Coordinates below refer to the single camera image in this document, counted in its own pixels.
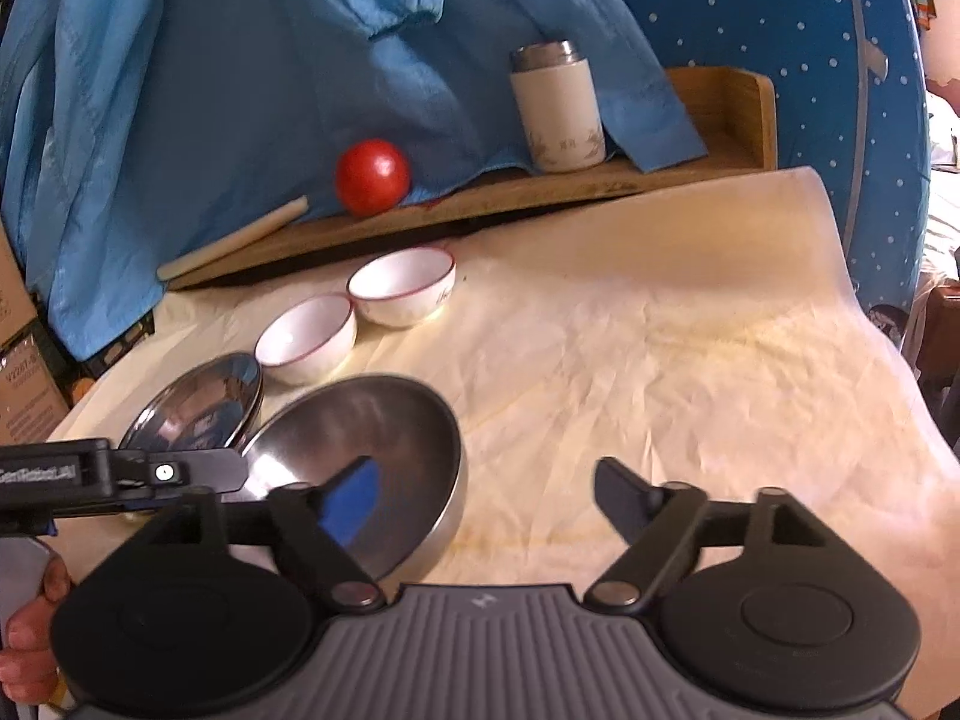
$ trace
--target finger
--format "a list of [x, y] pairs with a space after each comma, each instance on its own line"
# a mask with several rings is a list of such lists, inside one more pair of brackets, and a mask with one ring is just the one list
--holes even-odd
[[56, 607], [45, 596], [35, 598], [7, 621], [11, 650], [45, 650], [50, 646], [50, 620]]
[[66, 563], [59, 555], [54, 555], [43, 574], [43, 594], [52, 604], [58, 604], [70, 592], [70, 574]]
[[4, 685], [3, 692], [7, 698], [16, 704], [46, 704], [53, 697], [58, 683], [56, 674], [51, 674], [35, 683], [20, 683], [19, 685]]
[[35, 683], [56, 674], [52, 650], [5, 650], [0, 653], [0, 682]]

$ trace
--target white thermos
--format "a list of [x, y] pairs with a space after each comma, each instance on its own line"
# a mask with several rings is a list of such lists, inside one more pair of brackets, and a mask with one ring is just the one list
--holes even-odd
[[511, 54], [520, 119], [536, 166], [582, 170], [607, 157], [587, 60], [569, 40], [536, 43]]

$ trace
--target stainless steel bowl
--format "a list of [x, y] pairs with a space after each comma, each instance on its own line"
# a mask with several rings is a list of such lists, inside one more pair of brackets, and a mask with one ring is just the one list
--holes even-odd
[[184, 373], [127, 429], [122, 449], [175, 452], [239, 447], [256, 427], [263, 400], [260, 363], [233, 352]]
[[316, 389], [267, 422], [243, 455], [246, 498], [293, 482], [322, 484], [360, 455], [375, 459], [377, 505], [347, 552], [387, 594], [426, 575], [463, 516], [467, 464], [457, 419], [413, 379], [364, 375]]

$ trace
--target gray ribbed surface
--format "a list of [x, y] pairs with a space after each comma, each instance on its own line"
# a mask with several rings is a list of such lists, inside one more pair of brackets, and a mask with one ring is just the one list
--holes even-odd
[[[78, 720], [113, 715], [81, 709]], [[687, 683], [634, 620], [560, 586], [407, 589], [338, 620], [301, 671], [230, 720], [752, 720]], [[848, 720], [904, 720], [882, 706]]]

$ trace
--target bowl with red rim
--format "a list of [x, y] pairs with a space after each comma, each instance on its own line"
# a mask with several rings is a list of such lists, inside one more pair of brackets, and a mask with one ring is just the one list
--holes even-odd
[[347, 359], [356, 337], [356, 314], [347, 295], [314, 295], [274, 319], [253, 354], [277, 381], [319, 384]]
[[413, 327], [448, 303], [456, 278], [457, 263], [444, 248], [405, 248], [368, 262], [350, 276], [347, 292], [370, 322]]

